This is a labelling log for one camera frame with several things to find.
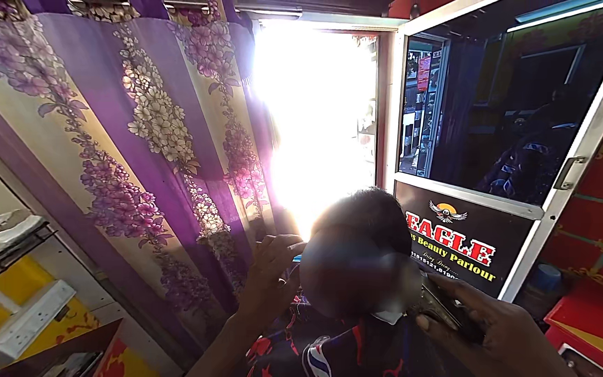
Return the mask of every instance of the black signboard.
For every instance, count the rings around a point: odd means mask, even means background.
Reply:
[[[534,223],[397,182],[411,231],[411,254],[428,268],[497,297]]]

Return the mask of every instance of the eagle sign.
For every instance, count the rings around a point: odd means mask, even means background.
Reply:
[[[443,221],[444,223],[452,223],[453,220],[464,220],[467,218],[467,213],[459,214],[450,204],[440,203],[439,205],[434,205],[430,201],[430,209],[436,213],[436,217]]]

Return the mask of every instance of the window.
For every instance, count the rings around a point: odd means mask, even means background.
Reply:
[[[502,0],[411,36],[399,171],[542,205],[602,79],[603,1]]]

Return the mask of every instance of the yellow wall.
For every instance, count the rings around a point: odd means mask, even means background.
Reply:
[[[23,257],[0,275],[0,291],[16,304],[23,305],[47,283],[55,280],[31,257]],[[75,338],[99,326],[99,321],[76,298],[67,304],[69,312],[62,321],[51,321],[21,358],[29,357],[56,344]],[[0,326],[9,312],[0,306]]]

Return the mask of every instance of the purple curtain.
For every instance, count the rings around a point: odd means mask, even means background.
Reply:
[[[74,14],[26,3],[0,3],[0,157],[122,294],[198,356],[237,307],[251,246],[282,213],[267,180],[268,116],[250,88],[252,36],[215,1],[185,25],[164,20],[161,1]]]

